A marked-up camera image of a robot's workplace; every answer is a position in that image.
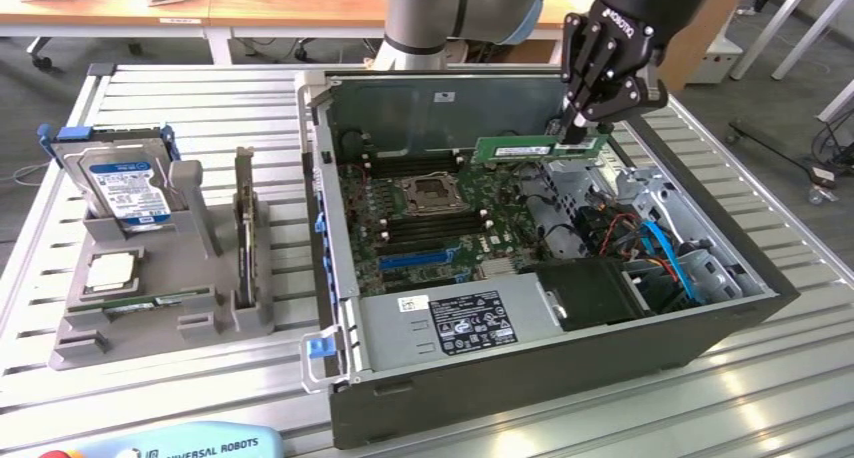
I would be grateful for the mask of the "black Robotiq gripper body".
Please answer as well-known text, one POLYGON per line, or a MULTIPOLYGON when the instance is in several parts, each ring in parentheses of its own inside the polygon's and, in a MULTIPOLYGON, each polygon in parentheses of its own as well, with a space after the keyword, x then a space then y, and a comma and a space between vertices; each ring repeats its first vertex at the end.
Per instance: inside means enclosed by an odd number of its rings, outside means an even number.
POLYGON ((650 0, 622 4, 594 1, 588 18, 598 32, 586 59, 586 85, 635 76, 651 86, 663 85, 658 70, 666 47, 661 11, 662 5, 650 0))

